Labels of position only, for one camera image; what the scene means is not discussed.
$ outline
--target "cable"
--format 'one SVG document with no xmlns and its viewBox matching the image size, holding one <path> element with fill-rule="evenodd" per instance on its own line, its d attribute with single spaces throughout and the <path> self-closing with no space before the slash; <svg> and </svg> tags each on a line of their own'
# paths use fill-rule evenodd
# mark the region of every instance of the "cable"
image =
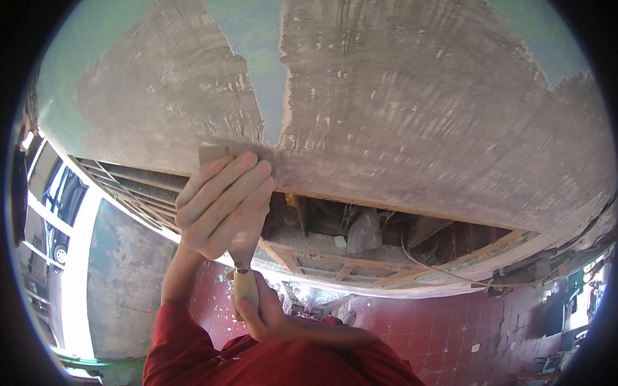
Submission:
<svg viewBox="0 0 618 386">
<path fill-rule="evenodd" d="M 450 275 L 450 276 L 453 276 L 453 277 L 457 277 L 458 279 L 465 280 L 466 282 L 482 285 L 484 287 L 496 287 L 496 288 L 501 288 L 501 287 L 519 287 L 520 285 L 531 285 L 531 284 L 534 284 L 534 283 L 492 284 L 491 282 L 488 282 L 488 283 L 476 282 L 474 280 L 466 279 L 465 277 L 461 277 L 461 276 L 457 276 L 457 275 L 451 274 L 450 272 L 442 271 L 441 269 L 438 269 L 438 268 L 427 266 L 427 265 L 423 264 L 422 262 L 420 262 L 420 261 L 416 260 L 415 258 L 413 258 L 410 255 L 410 253 L 408 252 L 408 250 L 405 248 L 405 246 L 404 246 L 404 233 L 403 232 L 401 232 L 401 249 L 404 250 L 405 255 L 408 256 L 408 258 L 410 260 L 412 260 L 413 262 L 417 263 L 420 266 L 423 266 L 423 267 L 425 267 L 427 269 L 431 269 L 432 271 L 440 272 L 441 274 L 447 274 L 447 275 Z"/>
</svg>

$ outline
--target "wall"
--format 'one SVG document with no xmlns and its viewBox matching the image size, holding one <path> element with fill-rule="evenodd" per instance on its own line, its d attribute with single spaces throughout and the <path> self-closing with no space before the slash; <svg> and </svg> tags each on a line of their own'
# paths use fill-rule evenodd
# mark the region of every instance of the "wall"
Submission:
<svg viewBox="0 0 618 386">
<path fill-rule="evenodd" d="M 88 323 L 96 358 L 145 356 L 175 245 L 106 200 L 88 262 Z"/>
<path fill-rule="evenodd" d="M 546 2 L 84 0 L 37 92 L 69 154 L 186 175 L 212 137 L 262 143 L 280 190 L 541 234 L 510 261 L 616 190 L 598 87 Z"/>
</svg>

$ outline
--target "fingernail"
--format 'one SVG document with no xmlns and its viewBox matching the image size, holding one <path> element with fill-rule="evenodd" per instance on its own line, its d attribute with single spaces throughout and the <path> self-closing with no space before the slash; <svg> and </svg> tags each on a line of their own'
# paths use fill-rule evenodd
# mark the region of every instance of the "fingernail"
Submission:
<svg viewBox="0 0 618 386">
<path fill-rule="evenodd" d="M 258 166 L 258 172 L 260 174 L 270 174 L 270 170 L 269 170 L 269 164 L 268 162 L 262 162 L 260 163 L 260 165 Z"/>
<path fill-rule="evenodd" d="M 240 158 L 240 164 L 243 166 L 251 166 L 255 161 L 253 153 L 246 153 Z"/>
</svg>

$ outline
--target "finger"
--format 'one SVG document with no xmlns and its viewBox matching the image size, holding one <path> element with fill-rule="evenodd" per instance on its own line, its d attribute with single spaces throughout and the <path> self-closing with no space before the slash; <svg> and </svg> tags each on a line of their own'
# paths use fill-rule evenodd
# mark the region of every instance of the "finger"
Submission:
<svg viewBox="0 0 618 386">
<path fill-rule="evenodd" d="M 234 159 L 220 173 L 203 184 L 190 201 L 184 207 L 178 209 L 176 215 L 176 225 L 178 228 L 185 230 L 196 222 L 221 196 L 225 189 L 232 185 L 241 175 L 253 168 L 257 162 L 258 156 L 253 152 L 247 152 Z"/>
<path fill-rule="evenodd" d="M 260 309 L 267 309 L 269 304 L 272 304 L 273 300 L 276 300 L 279 303 L 279 294 L 277 291 L 272 289 L 264 276 L 258 271 L 253 271 L 253 275 L 255 276 L 255 283 L 258 286 L 258 294 L 260 296 Z"/>
<path fill-rule="evenodd" d="M 223 168 L 228 163 L 232 162 L 233 159 L 234 157 L 228 155 L 200 166 L 197 172 L 189 178 L 189 181 L 187 181 L 187 184 L 176 198 L 176 209 L 178 210 L 188 204 L 193 196 L 200 191 L 202 186 L 204 186 L 209 179 L 213 178 L 217 173 L 222 171 Z"/>
<path fill-rule="evenodd" d="M 221 221 L 221 223 L 213 230 L 216 225 L 213 223 L 204 222 L 202 219 L 206 217 L 205 215 L 200 218 L 199 222 L 194 224 L 197 229 L 197 226 L 200 225 L 204 230 L 199 231 L 201 234 L 211 234 L 208 246 L 209 249 L 204 251 L 204 256 L 216 256 L 213 258 L 218 258 L 223 254 L 229 246 L 232 244 L 233 239 L 238 234 L 239 230 L 242 228 L 243 224 L 248 221 L 256 221 L 256 216 L 261 215 L 263 217 L 266 216 L 266 212 L 264 209 L 259 212 L 259 210 L 264 205 L 264 203 L 268 202 L 270 195 L 273 191 L 274 180 L 272 177 L 268 177 L 264 180 L 260 186 L 258 186 L 255 190 L 253 190 L 249 195 L 230 213 L 227 217 Z M 188 232 L 197 232 L 193 229 L 188 230 Z"/>
<path fill-rule="evenodd" d="M 196 225 L 205 229 L 205 234 L 210 234 L 229 215 L 240 202 L 255 191 L 260 184 L 271 174 L 272 166 L 268 161 L 260 161 L 253 169 L 244 173 L 216 201 L 206 210 Z M 257 208 L 263 200 L 253 202 L 257 204 L 250 209 Z"/>
<path fill-rule="evenodd" d="M 260 315 L 258 314 L 258 310 L 254 307 L 250 301 L 245 299 L 236 300 L 236 310 L 242 319 L 245 321 L 247 326 L 249 327 L 249 332 L 252 337 L 259 337 L 266 332 L 266 326 L 264 322 L 260 319 Z"/>
</svg>

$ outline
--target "mint green paint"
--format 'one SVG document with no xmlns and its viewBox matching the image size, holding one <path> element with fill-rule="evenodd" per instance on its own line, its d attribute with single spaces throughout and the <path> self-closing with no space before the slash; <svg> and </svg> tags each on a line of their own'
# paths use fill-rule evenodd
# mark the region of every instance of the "mint green paint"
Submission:
<svg viewBox="0 0 618 386">
<path fill-rule="evenodd" d="M 153 344 L 152 339 L 148 338 L 142 342 L 142 347 L 144 347 L 147 350 L 150 348 L 152 344 Z"/>
<path fill-rule="evenodd" d="M 77 80 L 149 3 L 149 0 L 82 0 L 49 45 L 36 86 L 40 124 L 69 154 L 91 157 L 82 145 L 82 138 L 92 128 L 74 104 Z"/>
<path fill-rule="evenodd" d="M 279 141 L 287 72 L 279 52 L 283 0 L 202 0 L 232 51 L 247 62 L 248 75 L 264 119 L 264 139 Z"/>
<path fill-rule="evenodd" d="M 176 256 L 176 251 L 178 250 L 178 246 L 174 245 L 174 247 L 172 248 L 172 254 L 170 255 L 169 259 L 173 260 L 174 256 Z"/>
<path fill-rule="evenodd" d="M 551 87 L 577 72 L 591 73 L 575 37 L 548 1 L 489 0 L 489 6 L 504 15 L 513 32 L 523 38 Z"/>
</svg>

